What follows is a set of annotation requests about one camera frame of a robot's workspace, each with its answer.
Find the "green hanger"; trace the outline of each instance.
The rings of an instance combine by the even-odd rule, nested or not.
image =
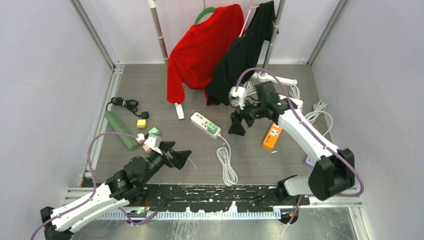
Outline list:
[[[206,14],[211,14],[215,12],[215,7],[207,7],[204,8],[203,11],[201,11],[201,13],[199,14],[199,16],[197,16],[196,21],[194,21],[194,24],[198,24],[200,22],[200,20],[206,15]]]

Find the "orange power strip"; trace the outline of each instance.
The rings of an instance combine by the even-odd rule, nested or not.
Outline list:
[[[276,145],[278,137],[280,136],[282,131],[282,128],[278,127],[275,123],[273,123],[271,128],[269,129],[268,134],[263,140],[262,147],[268,150],[272,150],[273,147]]]

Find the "green power strip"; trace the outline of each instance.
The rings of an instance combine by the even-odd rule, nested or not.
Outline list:
[[[125,126],[125,124],[122,122],[122,120],[118,117],[116,113],[112,111],[106,111],[104,113],[104,117],[107,119],[109,124],[112,126],[112,128],[116,132],[132,135],[130,130],[128,130],[127,126]],[[119,136],[119,137],[122,139],[123,143],[131,150],[137,149],[140,146],[134,137],[129,137],[129,136]]]

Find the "white wall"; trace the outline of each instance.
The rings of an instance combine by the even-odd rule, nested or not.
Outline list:
[[[424,2],[350,1],[312,69],[376,240],[424,235]]]
[[[109,52],[123,64],[163,63],[147,0],[81,0]],[[238,3],[246,17],[250,0],[205,0],[206,7]],[[254,4],[267,0],[254,0]],[[305,64],[339,0],[286,0],[270,62]],[[279,1],[275,1],[277,11]],[[202,0],[157,0],[168,54],[203,10]],[[259,62],[263,62],[265,44]]]
[[[0,66],[0,239],[28,240],[78,184],[111,70],[68,0],[0,1]]]

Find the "clothes hanger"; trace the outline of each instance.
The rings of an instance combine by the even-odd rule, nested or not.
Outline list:
[[[253,4],[253,0],[250,0],[250,8],[249,8],[249,12],[247,13],[246,20],[244,21],[243,27],[241,28],[240,36],[238,36],[239,38],[241,38],[241,37],[242,37],[243,32],[245,31],[246,23],[248,22],[249,15],[251,14],[252,9],[259,8],[259,5],[257,5],[257,6],[252,6],[252,4]]]
[[[200,20],[206,15],[211,14],[215,12],[215,7],[206,7],[205,0],[203,0],[203,11],[197,16],[196,20],[194,21],[194,24],[198,24]]]

